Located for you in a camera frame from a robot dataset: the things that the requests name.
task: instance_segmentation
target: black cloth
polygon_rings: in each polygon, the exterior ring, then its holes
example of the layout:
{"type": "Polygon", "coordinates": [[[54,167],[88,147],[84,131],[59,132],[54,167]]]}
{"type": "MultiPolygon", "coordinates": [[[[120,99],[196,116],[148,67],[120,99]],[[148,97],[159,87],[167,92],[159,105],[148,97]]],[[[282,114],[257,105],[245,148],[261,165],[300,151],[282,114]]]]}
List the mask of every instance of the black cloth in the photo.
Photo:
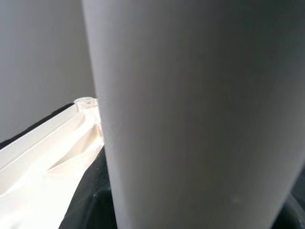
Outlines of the black cloth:
{"type": "Polygon", "coordinates": [[[59,229],[116,229],[104,147],[84,173],[59,229]]]}

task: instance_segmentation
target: black fabric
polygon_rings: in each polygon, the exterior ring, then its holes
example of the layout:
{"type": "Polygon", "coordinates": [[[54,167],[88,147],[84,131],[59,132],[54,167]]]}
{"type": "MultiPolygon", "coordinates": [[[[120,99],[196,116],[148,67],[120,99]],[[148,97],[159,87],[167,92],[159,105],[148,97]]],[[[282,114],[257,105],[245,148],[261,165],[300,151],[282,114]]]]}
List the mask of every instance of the black fabric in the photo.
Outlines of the black fabric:
{"type": "Polygon", "coordinates": [[[304,216],[304,211],[299,203],[292,195],[289,195],[272,229],[304,229],[304,216]]]}
{"type": "Polygon", "coordinates": [[[291,193],[303,210],[305,210],[305,168],[303,168],[291,193]]]}
{"type": "Polygon", "coordinates": [[[7,145],[9,145],[10,143],[12,143],[13,141],[16,141],[18,138],[22,137],[23,135],[27,134],[29,131],[35,129],[36,127],[40,126],[41,124],[43,124],[44,122],[48,121],[49,119],[53,118],[55,115],[58,115],[60,112],[63,112],[64,110],[66,110],[67,108],[69,108],[70,106],[72,106],[73,104],[67,104],[61,108],[59,108],[58,110],[52,112],[52,114],[48,115],[47,117],[41,119],[40,121],[36,122],[35,124],[31,125],[29,128],[27,128],[26,130],[22,131],[21,133],[17,134],[16,136],[5,140],[3,142],[0,143],[0,149],[6,147],[7,145]]]}
{"type": "Polygon", "coordinates": [[[104,147],[84,173],[59,229],[116,229],[104,147]]]}

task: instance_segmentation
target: gray wall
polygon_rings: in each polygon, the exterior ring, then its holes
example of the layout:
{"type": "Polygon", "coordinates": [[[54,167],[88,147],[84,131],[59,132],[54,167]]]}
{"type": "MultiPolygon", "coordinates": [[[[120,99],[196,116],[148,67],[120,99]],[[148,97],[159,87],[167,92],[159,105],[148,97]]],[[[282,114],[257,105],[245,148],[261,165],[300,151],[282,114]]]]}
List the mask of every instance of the gray wall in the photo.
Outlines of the gray wall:
{"type": "Polygon", "coordinates": [[[0,1],[0,142],[94,96],[79,0],[0,1]]]}

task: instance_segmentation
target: white surface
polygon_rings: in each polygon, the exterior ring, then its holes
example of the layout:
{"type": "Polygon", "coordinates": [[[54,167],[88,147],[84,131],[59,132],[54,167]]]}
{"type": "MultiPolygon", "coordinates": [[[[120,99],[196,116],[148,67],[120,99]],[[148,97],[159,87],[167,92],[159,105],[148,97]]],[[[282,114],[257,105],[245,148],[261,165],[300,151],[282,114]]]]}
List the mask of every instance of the white surface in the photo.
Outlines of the white surface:
{"type": "Polygon", "coordinates": [[[0,142],[94,96],[80,0],[0,1],[0,142]]]}
{"type": "Polygon", "coordinates": [[[58,228],[103,146],[98,106],[91,101],[77,112],[73,105],[0,151],[5,156],[12,147],[16,156],[0,166],[1,229],[58,228]]]}

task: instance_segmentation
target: white tube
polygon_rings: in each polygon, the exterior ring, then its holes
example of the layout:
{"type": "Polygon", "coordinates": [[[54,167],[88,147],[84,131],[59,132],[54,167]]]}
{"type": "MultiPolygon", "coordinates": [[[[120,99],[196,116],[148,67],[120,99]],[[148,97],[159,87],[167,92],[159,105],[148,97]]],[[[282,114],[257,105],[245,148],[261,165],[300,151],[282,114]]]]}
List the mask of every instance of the white tube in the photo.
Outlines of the white tube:
{"type": "Polygon", "coordinates": [[[268,229],[304,161],[304,4],[83,1],[120,229],[268,229]]]}

